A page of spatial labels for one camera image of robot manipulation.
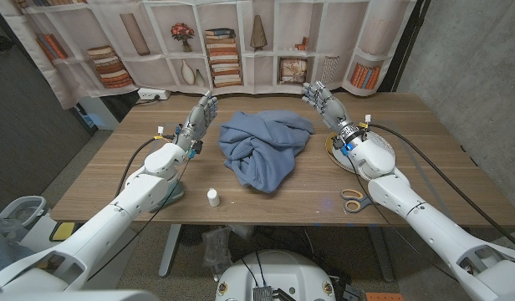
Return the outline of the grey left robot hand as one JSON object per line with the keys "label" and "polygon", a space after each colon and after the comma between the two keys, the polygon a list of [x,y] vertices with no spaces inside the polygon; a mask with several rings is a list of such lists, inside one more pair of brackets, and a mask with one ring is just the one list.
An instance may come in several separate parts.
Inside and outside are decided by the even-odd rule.
{"label": "grey left robot hand", "polygon": [[203,138],[216,116],[217,97],[213,96],[211,91],[207,91],[191,109],[180,132],[172,142],[184,151],[188,150],[193,141]]}

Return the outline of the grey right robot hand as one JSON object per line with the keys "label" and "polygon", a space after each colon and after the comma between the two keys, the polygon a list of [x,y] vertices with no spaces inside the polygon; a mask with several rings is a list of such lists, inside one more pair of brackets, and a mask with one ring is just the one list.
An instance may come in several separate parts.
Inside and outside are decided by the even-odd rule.
{"label": "grey right robot hand", "polygon": [[320,81],[303,84],[302,100],[317,110],[323,122],[338,135],[348,151],[363,142],[363,132],[354,124],[343,103]]}

